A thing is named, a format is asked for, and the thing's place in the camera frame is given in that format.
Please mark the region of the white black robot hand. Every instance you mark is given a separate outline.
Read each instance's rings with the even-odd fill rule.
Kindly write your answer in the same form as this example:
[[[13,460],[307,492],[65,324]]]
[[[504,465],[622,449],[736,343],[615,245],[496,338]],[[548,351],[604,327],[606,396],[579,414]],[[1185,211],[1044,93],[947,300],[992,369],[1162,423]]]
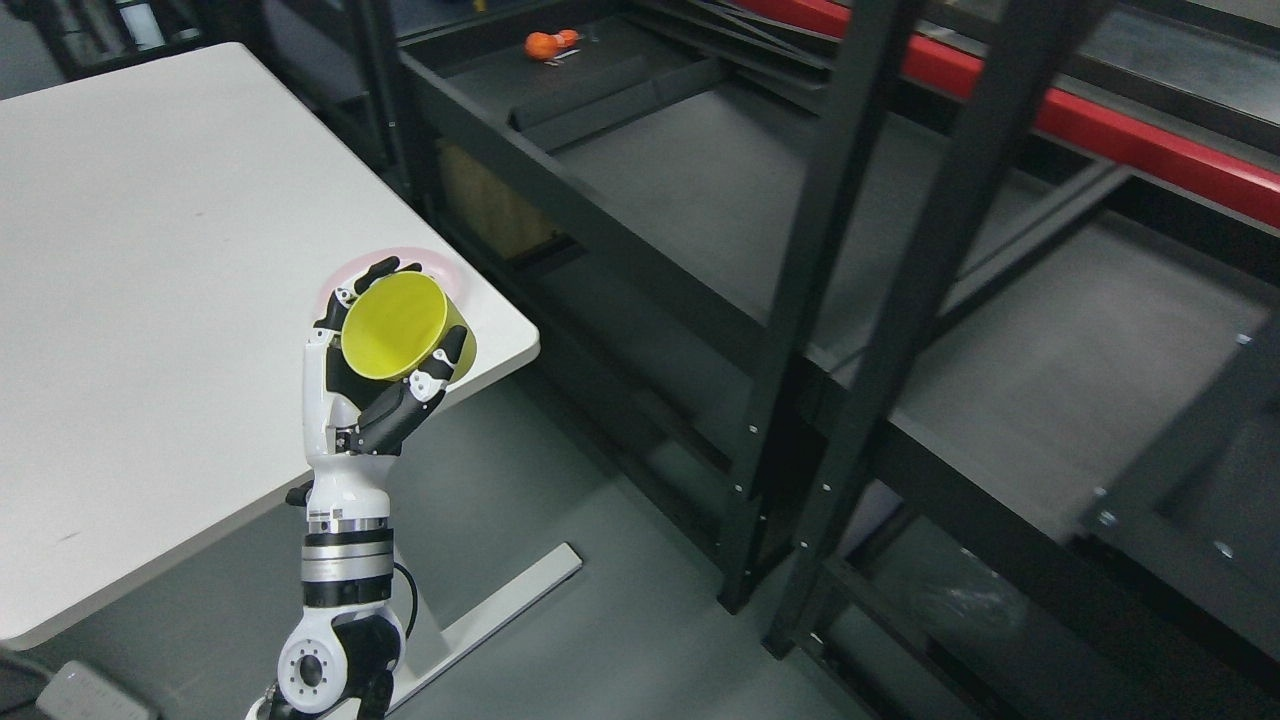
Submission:
[[[337,287],[303,342],[303,455],[314,495],[346,498],[385,482],[403,442],[443,404],[453,382],[466,329],[453,328],[419,368],[399,380],[370,380],[355,373],[340,351],[340,331],[361,293],[401,266],[389,256]]]

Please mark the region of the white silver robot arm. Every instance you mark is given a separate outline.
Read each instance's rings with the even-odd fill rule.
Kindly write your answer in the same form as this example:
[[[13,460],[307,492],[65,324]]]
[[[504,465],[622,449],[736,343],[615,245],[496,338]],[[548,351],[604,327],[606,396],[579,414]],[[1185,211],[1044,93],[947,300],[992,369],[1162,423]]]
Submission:
[[[302,615],[248,719],[325,719],[347,703],[357,719],[390,714],[412,628],[390,607],[396,575],[412,579],[393,557],[393,539],[388,518],[307,520]]]

